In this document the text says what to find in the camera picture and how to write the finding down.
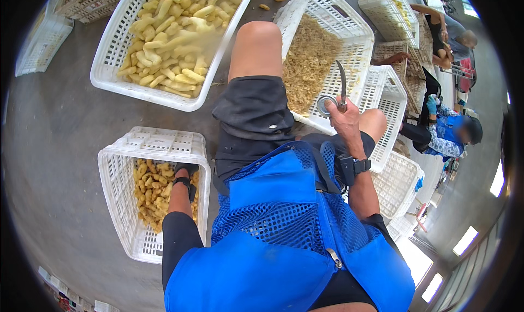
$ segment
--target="blue vest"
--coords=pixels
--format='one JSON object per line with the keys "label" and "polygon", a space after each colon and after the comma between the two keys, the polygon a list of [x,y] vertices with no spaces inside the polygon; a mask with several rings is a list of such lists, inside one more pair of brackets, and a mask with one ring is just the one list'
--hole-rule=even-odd
{"label": "blue vest", "polygon": [[[165,292],[168,312],[302,312],[340,269],[379,312],[408,309],[415,292],[409,267],[340,194],[315,190],[321,180],[311,150],[290,142],[225,181],[230,195],[219,195],[212,246],[180,259]],[[321,154],[335,181],[331,143]]]}
{"label": "blue vest", "polygon": [[[457,126],[457,128],[460,127],[460,124],[462,124],[461,120],[464,118],[464,116],[454,116],[454,117],[446,117],[442,115],[436,116],[436,135],[439,138],[443,138],[449,141],[454,142],[458,145],[458,149],[460,151],[460,154],[464,151],[464,144],[460,142],[460,140],[455,136],[455,133],[453,132],[453,125]],[[446,162],[451,157],[442,154],[439,151],[434,150],[433,148],[429,147],[424,151],[424,154],[429,155],[440,155],[442,156],[442,162]]]}

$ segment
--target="zipper pull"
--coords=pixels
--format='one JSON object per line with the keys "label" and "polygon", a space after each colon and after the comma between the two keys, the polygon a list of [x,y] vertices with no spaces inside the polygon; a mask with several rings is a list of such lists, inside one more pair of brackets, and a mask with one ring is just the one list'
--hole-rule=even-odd
{"label": "zipper pull", "polygon": [[335,253],[335,251],[332,248],[326,248],[326,251],[329,253],[329,255],[331,255],[331,258],[333,259],[333,261],[335,261],[335,266],[338,269],[341,269],[342,261],[340,261],[340,259],[338,258],[337,253]]}

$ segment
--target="wristwatch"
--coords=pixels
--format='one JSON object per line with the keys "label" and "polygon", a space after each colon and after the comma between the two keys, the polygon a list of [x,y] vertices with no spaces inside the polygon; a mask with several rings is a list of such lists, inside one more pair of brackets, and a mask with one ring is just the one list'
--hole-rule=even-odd
{"label": "wristwatch", "polygon": [[195,187],[195,185],[191,184],[191,182],[189,181],[189,178],[187,177],[175,178],[173,181],[173,186],[176,183],[182,183],[187,187],[187,193],[189,194],[189,202],[193,202],[195,199],[195,194],[197,193],[197,188]]}
{"label": "wristwatch", "polygon": [[342,154],[338,158],[340,159],[340,166],[343,171],[342,177],[344,179],[342,179],[342,181],[347,186],[353,186],[357,174],[371,169],[371,160],[369,158],[357,160],[348,154]]}

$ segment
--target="window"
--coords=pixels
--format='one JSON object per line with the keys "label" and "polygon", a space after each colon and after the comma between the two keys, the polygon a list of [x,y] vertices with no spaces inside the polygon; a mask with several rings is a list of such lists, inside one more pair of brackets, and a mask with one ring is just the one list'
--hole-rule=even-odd
{"label": "window", "polygon": [[499,195],[501,194],[503,185],[504,185],[504,174],[502,172],[502,160],[501,160],[498,163],[497,173],[495,173],[495,177],[493,178],[493,183],[489,191],[496,197],[499,197]]}
{"label": "window", "polygon": [[411,277],[415,286],[418,286],[428,273],[433,261],[408,238],[403,237],[396,244],[400,254],[411,269]]}
{"label": "window", "polygon": [[469,16],[479,18],[477,11],[473,8],[473,5],[471,5],[471,2],[469,0],[461,0],[462,6],[464,7],[464,14],[467,14]]}
{"label": "window", "polygon": [[439,289],[440,284],[442,284],[442,276],[438,273],[433,277],[433,280],[429,283],[428,288],[426,288],[422,299],[429,303],[433,296],[435,296],[436,291]]}
{"label": "window", "polygon": [[468,248],[469,244],[477,237],[478,231],[475,228],[469,226],[466,233],[462,236],[462,239],[453,248],[453,253],[458,256],[461,256],[462,253]]}

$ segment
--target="grey shirt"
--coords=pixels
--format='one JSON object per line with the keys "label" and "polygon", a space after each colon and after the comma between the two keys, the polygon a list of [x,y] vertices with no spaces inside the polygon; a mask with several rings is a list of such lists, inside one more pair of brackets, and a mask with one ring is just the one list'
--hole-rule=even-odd
{"label": "grey shirt", "polygon": [[453,51],[453,60],[454,61],[460,61],[465,60],[469,57],[469,47],[466,47],[459,43],[456,38],[460,37],[461,34],[466,31],[466,29],[455,19],[450,17],[447,14],[444,14],[444,18],[446,21],[446,29],[448,31],[448,44],[451,47],[451,50]]}

